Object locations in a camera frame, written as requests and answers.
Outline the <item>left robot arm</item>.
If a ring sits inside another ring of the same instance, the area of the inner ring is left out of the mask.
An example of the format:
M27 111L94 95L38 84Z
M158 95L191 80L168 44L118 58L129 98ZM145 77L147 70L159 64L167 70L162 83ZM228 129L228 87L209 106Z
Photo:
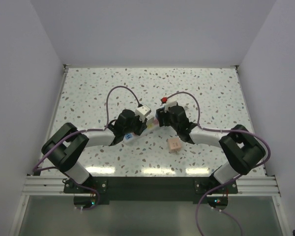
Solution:
M91 174L78 159L83 150L93 146L115 146L122 142L125 135L141 135L147 128L151 110L141 106L135 111L124 109L117 120L111 121L107 128L78 130L71 123L64 124L42 147L41 151L61 173L75 182L74 186L81 193L91 190Z

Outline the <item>pink cube socket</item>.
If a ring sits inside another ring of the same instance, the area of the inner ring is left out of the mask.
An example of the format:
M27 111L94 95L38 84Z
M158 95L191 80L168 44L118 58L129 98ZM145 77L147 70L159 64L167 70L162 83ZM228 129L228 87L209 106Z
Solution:
M167 140L169 153L178 153L182 149L182 144L179 138L170 138Z

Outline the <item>white power strip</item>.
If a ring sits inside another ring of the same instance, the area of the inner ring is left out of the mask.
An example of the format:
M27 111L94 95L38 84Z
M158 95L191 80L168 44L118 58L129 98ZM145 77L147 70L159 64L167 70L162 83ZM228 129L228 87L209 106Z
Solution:
M131 143L137 141L140 138L145 137L146 135L150 134L154 130L159 128L159 121L156 117L153 117L153 121L151 121L147 127L142 131L140 135L137 135L135 133L128 133L124 136L123 142L126 145L130 145Z

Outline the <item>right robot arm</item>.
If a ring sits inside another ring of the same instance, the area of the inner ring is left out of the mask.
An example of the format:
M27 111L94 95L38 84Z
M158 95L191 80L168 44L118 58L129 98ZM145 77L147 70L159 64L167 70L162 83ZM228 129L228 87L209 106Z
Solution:
M209 181L214 193L221 193L232 179L247 175L265 157L266 150L243 125L227 131L200 128L190 122L182 106L156 110L159 126L170 126L185 143L204 144L221 148L227 162L215 170Z

